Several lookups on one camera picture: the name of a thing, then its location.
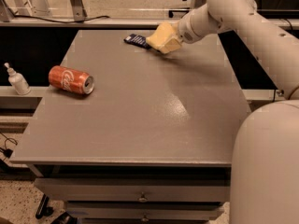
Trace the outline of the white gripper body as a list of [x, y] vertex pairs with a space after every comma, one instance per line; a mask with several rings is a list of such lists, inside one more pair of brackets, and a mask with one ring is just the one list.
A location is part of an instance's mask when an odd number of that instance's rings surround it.
[[199, 40], [199, 36], [192, 29], [190, 14], [183, 16], [178, 21], [178, 37], [188, 44], [195, 43]]

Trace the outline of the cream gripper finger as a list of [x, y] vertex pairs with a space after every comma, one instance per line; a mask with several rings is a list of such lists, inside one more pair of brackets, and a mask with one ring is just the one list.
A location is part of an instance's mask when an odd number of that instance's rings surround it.
[[170, 40], [166, 41], [165, 43], [163, 43], [158, 50], [162, 53], [162, 54], [167, 54], [170, 53], [172, 51], [178, 50], [181, 48], [181, 41], [177, 40], [175, 38], [171, 38]]

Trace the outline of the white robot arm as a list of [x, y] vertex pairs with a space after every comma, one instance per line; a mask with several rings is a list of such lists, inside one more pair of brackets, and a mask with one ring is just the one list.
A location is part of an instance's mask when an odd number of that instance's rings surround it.
[[230, 224], [295, 224], [299, 217], [298, 40], [257, 13], [253, 0], [206, 0], [163, 29], [163, 53], [220, 28], [236, 32], [283, 93], [241, 125], [232, 159]]

